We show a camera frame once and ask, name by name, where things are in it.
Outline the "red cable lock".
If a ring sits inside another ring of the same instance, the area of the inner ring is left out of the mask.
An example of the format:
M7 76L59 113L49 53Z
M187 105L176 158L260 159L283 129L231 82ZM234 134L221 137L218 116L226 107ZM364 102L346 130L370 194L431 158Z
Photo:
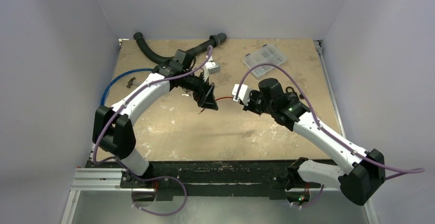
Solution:
M216 99L216 101L225 100L225 99L233 100L233 97L232 97L232 96L219 97L219 98ZM203 109L198 113L198 115L200 115L201 113L203 113L205 110L206 110L206 108L203 108Z

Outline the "black padlock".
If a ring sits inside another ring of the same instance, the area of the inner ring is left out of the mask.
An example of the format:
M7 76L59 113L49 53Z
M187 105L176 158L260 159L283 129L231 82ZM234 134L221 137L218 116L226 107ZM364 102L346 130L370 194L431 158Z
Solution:
M295 89L293 87L288 86L288 87L286 87L285 91L286 91L285 94L286 94L286 97L287 97L289 104L297 104L300 102L298 93L295 91Z

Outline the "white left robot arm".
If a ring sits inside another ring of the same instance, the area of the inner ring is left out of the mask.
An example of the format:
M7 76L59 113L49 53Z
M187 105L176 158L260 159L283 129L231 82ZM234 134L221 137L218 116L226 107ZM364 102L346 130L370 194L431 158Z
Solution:
M153 181L153 166L136 149L134 124L151 105L174 88L191 92L193 100L202 109L218 110L214 97L214 83L209 81L207 62L212 57L213 47L208 46L206 59L195 69L191 63L196 59L192 54L177 50L173 58L158 64L146 80L126 97L110 107L101 105L94 117L92 141L95 144L92 161L98 149L111 153L131 173L133 181L141 188Z

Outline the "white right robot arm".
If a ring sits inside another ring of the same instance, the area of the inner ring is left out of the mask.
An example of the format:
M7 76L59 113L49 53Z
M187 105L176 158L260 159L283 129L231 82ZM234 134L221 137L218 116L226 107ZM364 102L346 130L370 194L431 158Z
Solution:
M310 141L334 162L323 164L301 157L287 168L285 189L318 183L338 189L352 203L363 206L385 182L385 170L381 168L384 155L348 141L339 133L314 116L313 111L300 101L293 87L282 88L275 78L259 82L258 89L236 84L232 89L233 100L244 111L262 115L289 131Z

